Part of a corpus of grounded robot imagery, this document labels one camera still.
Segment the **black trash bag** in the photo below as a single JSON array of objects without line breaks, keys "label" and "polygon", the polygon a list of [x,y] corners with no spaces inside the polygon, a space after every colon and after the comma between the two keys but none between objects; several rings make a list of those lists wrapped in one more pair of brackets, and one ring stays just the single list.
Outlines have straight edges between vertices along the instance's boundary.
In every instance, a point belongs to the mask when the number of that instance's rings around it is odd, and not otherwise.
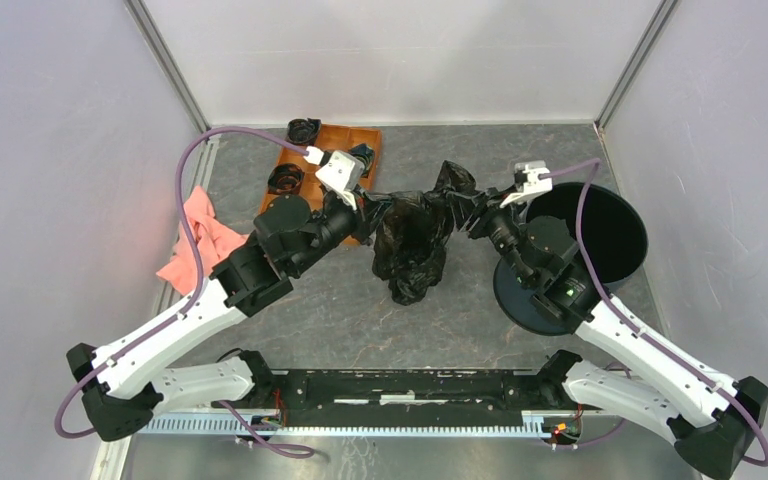
[{"label": "black trash bag", "polygon": [[402,306],[423,300],[442,280],[451,235],[473,225],[502,193],[480,190],[452,161],[442,163],[430,190],[361,192],[362,226],[374,236],[372,273],[387,283],[391,299]]}]

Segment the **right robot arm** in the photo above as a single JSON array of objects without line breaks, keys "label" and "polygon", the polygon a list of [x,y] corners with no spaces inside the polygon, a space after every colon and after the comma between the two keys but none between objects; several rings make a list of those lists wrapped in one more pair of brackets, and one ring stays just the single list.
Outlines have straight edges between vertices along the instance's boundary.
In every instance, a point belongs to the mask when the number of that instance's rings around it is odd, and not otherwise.
[{"label": "right robot arm", "polygon": [[464,214],[474,239],[489,239],[500,260],[494,292],[503,312],[543,336],[572,335],[631,370],[621,377],[581,356],[555,354],[537,382],[551,408],[570,401],[620,416],[669,442],[693,469],[728,479],[748,459],[761,428],[768,387],[710,367],[651,329],[611,290],[647,253],[634,208],[600,187],[565,183],[534,199],[484,193]]}]

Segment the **dark blue trash bin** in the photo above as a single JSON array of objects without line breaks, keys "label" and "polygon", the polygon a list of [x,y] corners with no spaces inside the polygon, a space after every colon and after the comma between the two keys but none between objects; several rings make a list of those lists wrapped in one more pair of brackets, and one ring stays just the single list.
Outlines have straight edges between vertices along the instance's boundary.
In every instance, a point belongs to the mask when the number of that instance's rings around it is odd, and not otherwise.
[{"label": "dark blue trash bin", "polygon": [[[566,182],[534,199],[521,218],[530,221],[540,216],[563,220],[575,235],[581,182]],[[620,195],[599,185],[588,188],[583,207],[582,233],[588,256],[599,280],[607,290],[622,285],[643,264],[648,237],[643,220]],[[530,290],[517,285],[514,271],[499,261],[494,271],[493,290],[505,315],[519,327],[538,335],[561,336],[562,327],[542,318],[530,303]]]}]

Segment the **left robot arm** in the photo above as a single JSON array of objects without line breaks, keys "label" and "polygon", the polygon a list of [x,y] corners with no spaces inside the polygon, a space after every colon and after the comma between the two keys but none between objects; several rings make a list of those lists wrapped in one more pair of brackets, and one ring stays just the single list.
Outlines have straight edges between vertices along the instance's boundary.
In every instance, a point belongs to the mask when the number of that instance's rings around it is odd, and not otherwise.
[{"label": "left robot arm", "polygon": [[292,280],[346,238],[365,241],[377,206],[357,192],[329,192],[316,211],[300,196],[279,196],[254,219],[246,242],[175,305],[107,345],[72,347],[66,359],[76,384],[68,396],[81,399],[91,424],[87,432],[112,442],[182,406],[239,399],[250,407],[266,405],[273,379],[241,359],[227,367],[169,366],[290,293]]}]

